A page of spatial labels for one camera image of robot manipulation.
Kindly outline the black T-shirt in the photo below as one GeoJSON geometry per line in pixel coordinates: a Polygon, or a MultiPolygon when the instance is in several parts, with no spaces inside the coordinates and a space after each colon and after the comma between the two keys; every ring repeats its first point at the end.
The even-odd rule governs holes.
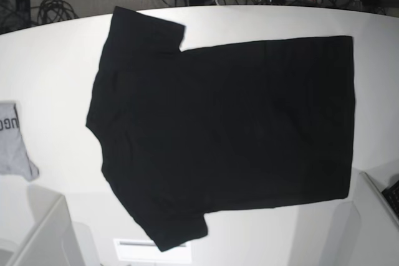
{"type": "Polygon", "coordinates": [[[161,251],[205,237],[210,212],[348,196],[352,37],[182,51],[184,35],[116,7],[86,123],[113,193],[161,251]]]}

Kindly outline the grey folded garment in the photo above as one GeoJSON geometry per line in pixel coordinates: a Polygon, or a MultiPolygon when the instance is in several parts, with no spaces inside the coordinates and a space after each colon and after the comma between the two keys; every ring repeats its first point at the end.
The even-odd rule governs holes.
{"type": "Polygon", "coordinates": [[[39,177],[29,159],[14,102],[1,102],[1,175],[21,176],[27,181],[39,177]]]}

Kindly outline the white bin left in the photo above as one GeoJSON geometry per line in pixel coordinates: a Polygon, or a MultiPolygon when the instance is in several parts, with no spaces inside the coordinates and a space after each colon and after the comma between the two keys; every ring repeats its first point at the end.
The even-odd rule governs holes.
{"type": "Polygon", "coordinates": [[[85,265],[63,194],[27,188],[34,225],[20,244],[1,239],[1,265],[85,265]]]}

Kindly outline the white bin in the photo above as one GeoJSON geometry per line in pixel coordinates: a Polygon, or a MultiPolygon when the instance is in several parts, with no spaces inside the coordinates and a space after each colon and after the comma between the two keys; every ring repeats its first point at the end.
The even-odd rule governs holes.
{"type": "Polygon", "coordinates": [[[367,173],[334,211],[321,265],[398,265],[398,219],[367,173]]]}
{"type": "Polygon", "coordinates": [[[27,188],[34,225],[20,244],[1,239],[1,265],[85,265],[63,194],[27,188]]]}

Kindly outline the white bin right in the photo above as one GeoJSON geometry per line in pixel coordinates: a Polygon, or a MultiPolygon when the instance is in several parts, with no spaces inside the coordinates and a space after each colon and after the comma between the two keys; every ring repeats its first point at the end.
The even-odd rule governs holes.
{"type": "Polygon", "coordinates": [[[321,265],[398,265],[398,219],[367,173],[334,211],[321,265]]]}

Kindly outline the black keyboard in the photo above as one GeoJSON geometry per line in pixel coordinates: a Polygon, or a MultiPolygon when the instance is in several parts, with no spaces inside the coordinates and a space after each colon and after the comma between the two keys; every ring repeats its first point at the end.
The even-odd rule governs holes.
{"type": "Polygon", "coordinates": [[[395,213],[395,215],[399,216],[399,181],[397,181],[393,186],[390,188],[386,188],[382,191],[382,194],[395,213]]]}

